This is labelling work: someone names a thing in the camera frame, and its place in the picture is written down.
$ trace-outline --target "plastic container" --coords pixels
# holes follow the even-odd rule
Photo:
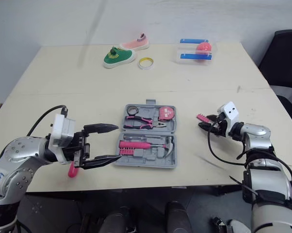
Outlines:
[[[177,63],[208,65],[213,59],[214,45],[206,39],[181,39],[176,50]]]
[[[164,121],[166,127],[153,129],[125,129],[124,125],[141,126],[145,123],[139,121],[127,120],[127,108],[136,106],[138,113],[136,116],[158,120],[159,109],[161,107],[171,107],[174,110],[174,117],[170,121]],[[176,129],[176,109],[174,106],[156,105],[155,100],[146,100],[146,104],[128,104],[125,108],[123,117],[122,132],[117,141],[116,154],[120,153],[120,142],[143,142],[156,145],[164,145],[168,142],[168,137],[172,137],[173,150],[167,155],[168,149],[163,147],[153,147],[148,149],[125,148],[127,154],[114,162],[115,165],[121,166],[146,166],[156,168],[175,168],[177,166],[177,146],[174,135]]]

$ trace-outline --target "shoe sole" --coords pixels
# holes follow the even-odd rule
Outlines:
[[[125,47],[123,47],[121,44],[119,45],[119,48],[122,49],[122,50],[134,50],[134,51],[137,51],[137,50],[145,50],[145,49],[148,49],[150,46],[149,42],[145,45],[142,45],[142,46],[139,46],[139,47],[135,47],[135,48],[132,48],[132,49],[127,49]]]
[[[109,64],[109,63],[103,62],[103,66],[105,68],[107,68],[107,69],[111,69],[111,68],[117,67],[117,66],[122,65],[122,64],[131,63],[134,60],[135,60],[135,52],[132,50],[132,54],[127,60],[124,60],[124,61],[121,61],[121,62],[117,62],[117,63],[113,63],[113,64]]]

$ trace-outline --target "black chair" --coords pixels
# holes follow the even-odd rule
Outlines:
[[[292,87],[292,30],[275,32],[258,69],[269,85]],[[292,103],[283,96],[277,97],[292,118]]]

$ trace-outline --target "white table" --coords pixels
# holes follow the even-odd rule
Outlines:
[[[233,184],[228,175],[243,178],[244,168],[212,157],[206,132],[197,127],[198,113],[215,114],[233,101],[240,120],[262,124],[272,131],[279,158],[292,168],[292,120],[240,43],[218,43],[209,66],[173,62],[173,45],[151,45],[138,58],[152,57],[155,67],[140,70],[137,61],[105,69],[102,59],[111,46],[42,47],[0,110],[0,152],[11,140],[26,135],[48,108],[65,104],[76,131],[85,124],[111,123],[121,127],[124,107],[156,99],[177,110],[178,166],[175,169],[115,166],[80,169],[67,176],[68,166],[41,167],[29,192],[115,188]],[[49,114],[33,136],[45,136],[54,114]],[[91,157],[114,154],[119,130],[88,138]],[[235,161],[240,143],[211,137],[214,151]]]

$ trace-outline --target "green shoe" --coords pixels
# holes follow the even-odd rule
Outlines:
[[[135,59],[135,52],[133,50],[122,50],[112,47],[109,53],[104,58],[105,68],[114,68],[118,65],[130,63]]]

